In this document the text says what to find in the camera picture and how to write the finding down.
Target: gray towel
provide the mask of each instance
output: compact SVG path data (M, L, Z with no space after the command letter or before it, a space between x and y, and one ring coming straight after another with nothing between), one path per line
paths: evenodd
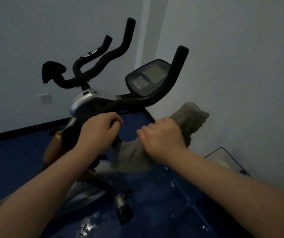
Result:
M192 102L184 103L171 116L181 128L187 147L190 145L192 133L199 130L208 117L209 113L201 111ZM154 163L155 161L144 151L139 138L131 142L120 142L113 150L112 167L121 172L147 171Z

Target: left hand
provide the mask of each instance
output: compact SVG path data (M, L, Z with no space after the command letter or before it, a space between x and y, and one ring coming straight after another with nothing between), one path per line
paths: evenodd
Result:
M82 126L74 149L85 156L96 158L111 146L123 124L123 120L117 113L93 116Z

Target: right hand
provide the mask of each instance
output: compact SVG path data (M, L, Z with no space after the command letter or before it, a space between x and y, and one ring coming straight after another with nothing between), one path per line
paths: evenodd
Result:
M137 130L144 150L156 162L168 165L170 159L187 149L181 129L172 118L158 119Z

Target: exercise bike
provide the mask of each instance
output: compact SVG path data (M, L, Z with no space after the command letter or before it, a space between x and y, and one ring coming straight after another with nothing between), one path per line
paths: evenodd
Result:
M136 21L128 18L122 44L104 54L112 38L105 36L103 44L86 55L80 57L73 64L74 78L65 80L62 76L66 67L60 63L48 61L43 64L42 79L44 83L53 80L61 88L81 87L82 92L76 95L70 104L72 118L62 133L62 146L65 152L71 150L77 143L81 125L90 117L106 112L128 114L140 112L161 100L174 86L188 55L188 49L179 46L176 50L172 64L156 59L134 70L125 77L128 94L113 95L108 92L93 89L89 80L98 76L107 64L128 50ZM93 68L81 72L81 67L103 55ZM114 140L114 148L121 140L119 136ZM112 169L106 155L100 155L88 168L94 175L85 184L75 183L67 194L66 200L57 215L72 212L88 205L110 192L117 205L117 216L121 224L125 224L133 217L133 212L125 199L130 196L130 190L122 191L117 185L119 172Z

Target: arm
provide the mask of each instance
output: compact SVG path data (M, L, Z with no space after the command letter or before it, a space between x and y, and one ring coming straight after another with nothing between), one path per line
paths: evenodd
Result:
M111 145L122 124L116 113L89 119L75 148L0 203L0 237L39 237L73 183Z
M284 192L194 154L171 118L137 133L152 158L205 192L253 236L284 237Z

